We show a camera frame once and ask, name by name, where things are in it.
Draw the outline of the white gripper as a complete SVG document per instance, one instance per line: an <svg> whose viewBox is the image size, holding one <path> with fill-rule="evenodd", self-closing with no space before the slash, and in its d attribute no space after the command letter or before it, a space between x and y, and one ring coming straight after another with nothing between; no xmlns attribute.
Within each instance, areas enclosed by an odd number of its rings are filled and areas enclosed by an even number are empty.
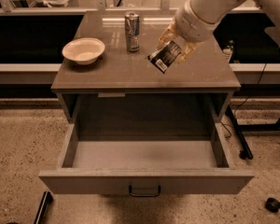
<svg viewBox="0 0 280 224"><path fill-rule="evenodd" d="M176 12L174 20L161 34L157 49L162 49L178 35L185 41L177 62L184 62L217 28L221 4L215 0L187 0Z"/></svg>

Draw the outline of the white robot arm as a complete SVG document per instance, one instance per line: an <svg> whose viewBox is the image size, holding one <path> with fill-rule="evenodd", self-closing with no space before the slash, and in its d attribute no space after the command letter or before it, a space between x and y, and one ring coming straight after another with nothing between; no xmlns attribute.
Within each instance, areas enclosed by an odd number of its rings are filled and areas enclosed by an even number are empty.
<svg viewBox="0 0 280 224"><path fill-rule="evenodd" d="M180 61L208 40L221 20L246 0L187 0L172 18L157 43L162 49L168 42L181 37L184 41ZM271 19L280 33L280 0L254 0Z"/></svg>

